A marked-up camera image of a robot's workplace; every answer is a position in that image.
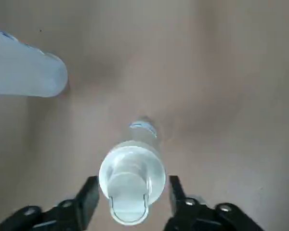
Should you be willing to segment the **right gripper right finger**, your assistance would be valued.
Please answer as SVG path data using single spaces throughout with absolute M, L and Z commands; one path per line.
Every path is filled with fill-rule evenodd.
M 238 206 L 220 203 L 214 208 L 188 197 L 178 176 L 169 176 L 172 217 L 165 231 L 263 231 Z

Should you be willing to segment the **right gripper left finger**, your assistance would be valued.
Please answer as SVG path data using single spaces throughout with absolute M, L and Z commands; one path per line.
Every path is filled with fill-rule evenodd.
M 36 205 L 22 207 L 0 223 L 0 231 L 85 231 L 99 202 L 98 177 L 88 177 L 72 199 L 44 211 Z

